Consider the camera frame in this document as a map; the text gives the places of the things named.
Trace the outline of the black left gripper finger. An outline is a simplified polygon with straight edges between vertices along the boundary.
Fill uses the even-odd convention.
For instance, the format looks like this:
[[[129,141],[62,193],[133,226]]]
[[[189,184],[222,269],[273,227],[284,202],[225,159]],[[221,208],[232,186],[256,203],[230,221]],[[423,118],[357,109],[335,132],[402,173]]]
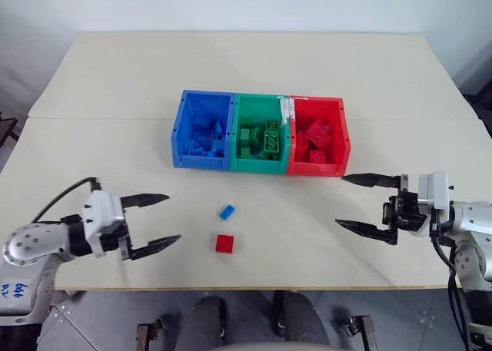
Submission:
[[[129,207],[147,207],[168,200],[170,197],[165,194],[135,194],[126,197],[121,197],[121,205],[123,209]]]
[[[162,237],[157,240],[149,241],[144,247],[133,249],[128,248],[128,258],[130,260],[138,260],[144,257],[154,255],[165,248],[171,246],[173,243],[181,239],[181,235],[174,235],[168,237]]]

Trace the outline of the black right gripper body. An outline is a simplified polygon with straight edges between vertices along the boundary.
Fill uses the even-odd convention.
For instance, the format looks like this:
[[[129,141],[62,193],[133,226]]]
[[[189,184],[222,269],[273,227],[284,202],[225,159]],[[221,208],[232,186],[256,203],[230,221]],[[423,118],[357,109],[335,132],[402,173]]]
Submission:
[[[419,211],[418,195],[408,190],[408,176],[386,176],[381,186],[397,189],[397,195],[383,204],[382,224],[392,231],[418,231],[427,216]]]

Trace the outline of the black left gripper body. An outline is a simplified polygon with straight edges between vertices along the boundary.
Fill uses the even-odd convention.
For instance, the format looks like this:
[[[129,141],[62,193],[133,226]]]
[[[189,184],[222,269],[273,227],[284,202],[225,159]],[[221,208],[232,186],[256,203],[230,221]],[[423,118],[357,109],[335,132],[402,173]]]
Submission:
[[[123,260],[130,260],[131,240],[124,210],[97,212],[91,222],[91,249],[97,258],[106,252],[120,250]]]

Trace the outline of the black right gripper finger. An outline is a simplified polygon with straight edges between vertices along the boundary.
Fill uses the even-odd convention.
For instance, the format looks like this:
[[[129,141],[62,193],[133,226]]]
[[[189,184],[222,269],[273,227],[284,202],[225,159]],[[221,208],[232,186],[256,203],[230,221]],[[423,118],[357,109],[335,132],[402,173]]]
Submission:
[[[386,188],[401,188],[401,176],[387,176],[383,174],[364,173],[364,174],[349,174],[342,177],[349,183],[363,187],[386,187]]]
[[[359,236],[372,240],[379,240],[392,246],[397,244],[397,231],[395,229],[389,228],[386,230],[380,230],[373,224],[366,224],[353,220],[336,219],[335,222]]]

